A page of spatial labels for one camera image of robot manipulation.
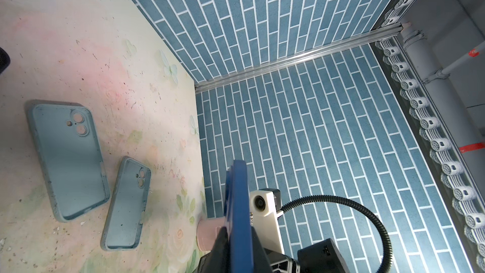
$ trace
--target light blue phone case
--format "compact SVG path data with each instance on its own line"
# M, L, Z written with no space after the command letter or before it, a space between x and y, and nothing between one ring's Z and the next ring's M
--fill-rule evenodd
M107 202L110 189L91 112L40 103L28 107L27 118L56 219L68 222Z
M150 179L147 166L128 156L123 158L101 237L103 250L132 250L138 246Z

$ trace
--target blue brick wall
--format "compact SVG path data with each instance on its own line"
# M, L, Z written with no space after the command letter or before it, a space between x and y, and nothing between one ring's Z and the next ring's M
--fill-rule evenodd
M368 32L390 0L133 0L196 82Z
M370 46L196 95L209 217L222 215L226 169L244 159L249 189L283 203L351 198L390 233L392 272L471 272L431 173ZM285 252L332 237L351 272L374 272L382 246L360 213L309 204L279 220Z

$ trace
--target table surface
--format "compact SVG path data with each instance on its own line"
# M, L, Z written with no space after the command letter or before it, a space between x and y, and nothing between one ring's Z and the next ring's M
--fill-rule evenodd
M0 74L0 271L191 272L205 215L191 77L131 0L0 0L0 10L12 60ZM151 168L137 249L101 250L111 200L55 220L24 112L32 99L91 110L111 193L123 156Z

